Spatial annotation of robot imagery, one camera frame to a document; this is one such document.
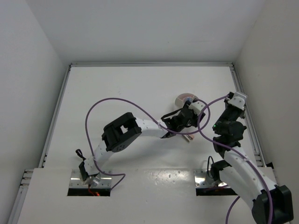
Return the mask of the pink white stapler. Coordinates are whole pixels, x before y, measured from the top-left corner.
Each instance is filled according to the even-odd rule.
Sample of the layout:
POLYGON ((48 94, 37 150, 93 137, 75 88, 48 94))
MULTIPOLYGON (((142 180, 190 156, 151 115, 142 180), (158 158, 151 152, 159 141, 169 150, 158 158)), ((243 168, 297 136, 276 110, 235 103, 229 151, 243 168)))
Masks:
POLYGON ((192 140, 194 140, 194 135, 189 135, 189 134, 186 134, 186 135, 182 135, 183 139, 186 140, 187 142, 190 142, 192 140))

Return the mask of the clear spray bottle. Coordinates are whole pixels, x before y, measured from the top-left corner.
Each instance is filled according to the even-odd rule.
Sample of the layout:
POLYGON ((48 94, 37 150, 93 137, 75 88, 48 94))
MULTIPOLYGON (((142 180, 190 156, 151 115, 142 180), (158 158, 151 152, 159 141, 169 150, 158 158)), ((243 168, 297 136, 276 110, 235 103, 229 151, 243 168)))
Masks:
POLYGON ((191 97, 185 98, 185 102, 192 102, 192 98, 191 97))

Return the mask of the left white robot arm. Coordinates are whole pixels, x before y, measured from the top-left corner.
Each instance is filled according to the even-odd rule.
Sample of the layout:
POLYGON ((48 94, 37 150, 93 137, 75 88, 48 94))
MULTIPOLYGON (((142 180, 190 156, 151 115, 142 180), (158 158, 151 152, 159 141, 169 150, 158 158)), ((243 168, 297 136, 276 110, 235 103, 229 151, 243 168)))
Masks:
POLYGON ((164 115, 158 121, 139 119, 131 112, 121 115, 104 127, 98 147, 90 158, 84 158, 80 163, 81 180, 93 185, 100 173, 98 167, 105 164, 114 153, 126 149, 138 137, 168 139, 182 133, 185 128, 197 127, 198 116, 204 106, 199 101, 185 103, 182 108, 164 115))

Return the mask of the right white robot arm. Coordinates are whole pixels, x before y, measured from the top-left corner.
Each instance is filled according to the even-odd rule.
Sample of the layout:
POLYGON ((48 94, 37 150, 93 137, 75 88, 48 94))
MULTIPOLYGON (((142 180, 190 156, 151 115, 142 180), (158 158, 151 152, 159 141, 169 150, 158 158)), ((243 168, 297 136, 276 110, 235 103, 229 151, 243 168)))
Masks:
POLYGON ((240 145, 246 126, 244 117, 247 96, 230 93, 226 108, 213 126, 214 149, 222 160, 211 166, 212 177, 226 183, 250 208, 257 224, 284 224, 294 219, 292 194, 268 178, 240 145))

